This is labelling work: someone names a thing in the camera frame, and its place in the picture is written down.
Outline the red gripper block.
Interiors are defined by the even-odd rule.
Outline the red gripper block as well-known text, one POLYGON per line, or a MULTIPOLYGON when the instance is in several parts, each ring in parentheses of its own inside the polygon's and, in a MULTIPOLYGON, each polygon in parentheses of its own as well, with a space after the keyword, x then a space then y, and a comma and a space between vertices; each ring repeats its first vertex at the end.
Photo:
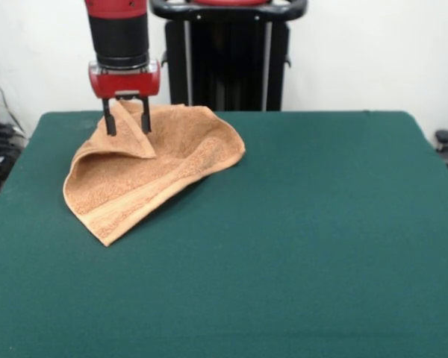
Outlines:
POLYGON ((149 96, 157 95, 160 89, 161 65, 150 60, 146 66, 135 69, 112 70, 101 67, 96 61, 88 66, 91 87, 97 98, 102 98, 103 113, 108 136, 116 136, 116 122, 111 114, 110 98, 135 96, 143 104, 141 114, 142 132, 152 131, 149 96))

